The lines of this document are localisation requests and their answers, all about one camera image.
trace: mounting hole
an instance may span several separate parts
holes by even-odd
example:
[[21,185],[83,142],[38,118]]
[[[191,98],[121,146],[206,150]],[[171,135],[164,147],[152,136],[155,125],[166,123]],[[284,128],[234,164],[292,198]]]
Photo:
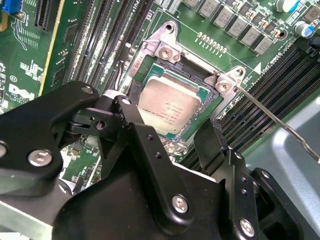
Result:
[[154,137],[151,134],[149,134],[148,136],[146,136],[146,139],[148,139],[149,141],[152,141]]
[[104,121],[97,121],[96,124],[95,124],[95,128],[97,130],[102,130],[106,127],[106,123]]
[[172,34],[174,32],[174,29],[175,29],[174,26],[172,26],[171,24],[168,24],[165,26],[165,32],[167,34]]
[[244,74],[244,70],[239,68],[235,71],[237,77],[241,77]]
[[248,196],[248,192],[247,192],[247,190],[245,190],[245,189],[241,189],[241,192],[242,192],[242,194],[243,194],[243,195]]
[[287,37],[287,35],[288,35],[288,32],[286,30],[282,30],[278,36],[278,39],[283,40]]
[[161,159],[162,158],[162,155],[160,152],[157,152],[155,155],[154,155],[157,159]]

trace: black mounting arm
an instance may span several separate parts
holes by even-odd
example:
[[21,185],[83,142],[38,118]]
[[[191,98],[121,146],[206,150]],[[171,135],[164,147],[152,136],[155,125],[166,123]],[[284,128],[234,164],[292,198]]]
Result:
[[[0,225],[35,240],[45,231],[58,240],[319,239],[272,176],[249,171],[210,120],[194,144],[219,184],[173,165],[136,105],[112,98],[75,81],[0,116]],[[52,200],[61,194],[60,149],[82,134],[99,139],[102,180]],[[25,227],[30,219],[41,225]]]

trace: gray chip component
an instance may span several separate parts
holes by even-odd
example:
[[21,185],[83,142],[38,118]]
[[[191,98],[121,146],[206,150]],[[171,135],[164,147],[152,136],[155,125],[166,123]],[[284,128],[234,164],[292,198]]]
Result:
[[319,18],[319,16],[320,16],[320,8],[318,6],[313,6],[306,12],[303,18],[307,22],[312,23],[314,20]]
[[238,18],[235,20],[235,22],[228,30],[228,33],[237,38],[246,26],[247,22],[241,16],[238,16]]
[[255,51],[257,54],[263,55],[272,44],[273,41],[265,36],[261,40],[261,42],[253,49],[253,51]]
[[209,18],[218,6],[218,0],[206,0],[199,11],[199,14],[201,14],[205,18]]
[[213,23],[219,26],[220,28],[224,29],[233,16],[234,13],[232,12],[232,10],[227,6],[224,6],[224,8],[221,10],[221,12],[216,17]]
[[194,8],[199,0],[183,0],[183,3],[188,5],[190,8]]
[[241,42],[243,42],[247,46],[251,46],[254,43],[254,41],[258,38],[259,34],[259,31],[252,26],[241,39]]

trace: blue capacitor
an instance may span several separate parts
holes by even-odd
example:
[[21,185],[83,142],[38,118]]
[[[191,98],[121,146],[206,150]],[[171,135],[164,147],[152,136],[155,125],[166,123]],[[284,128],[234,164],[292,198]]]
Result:
[[297,9],[299,2],[299,0],[276,0],[274,7],[278,12],[292,13]]
[[298,21],[293,26],[293,31],[299,36],[308,39],[315,33],[315,28],[304,21]]

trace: silver screw head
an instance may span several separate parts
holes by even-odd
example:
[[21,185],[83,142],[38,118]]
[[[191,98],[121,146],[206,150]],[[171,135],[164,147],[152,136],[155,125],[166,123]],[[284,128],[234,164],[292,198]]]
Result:
[[234,155],[235,155],[238,159],[242,159],[241,154],[238,153],[237,151],[234,152]]
[[131,101],[129,99],[126,99],[126,98],[122,98],[121,101],[124,103],[124,104],[127,104],[127,105],[130,105],[131,104]]
[[269,178],[269,174],[266,173],[265,171],[261,171],[261,173],[262,173],[262,175],[263,175],[264,177],[266,177],[267,179]]
[[7,148],[5,145],[0,143],[0,158],[2,158],[7,153]]
[[82,90],[83,92],[87,93],[87,94],[93,94],[93,93],[94,93],[94,91],[92,90],[92,88],[89,87],[89,86],[84,86],[84,87],[81,88],[81,90]]
[[35,150],[28,156],[28,161],[33,166],[45,167],[52,161],[52,155],[47,150]]
[[181,196],[178,196],[178,195],[173,196],[172,205],[178,213],[185,214],[188,211],[188,203]]
[[241,226],[243,233],[246,236],[252,238],[255,235],[254,227],[251,225],[251,223],[247,219],[242,218],[240,220],[240,226]]

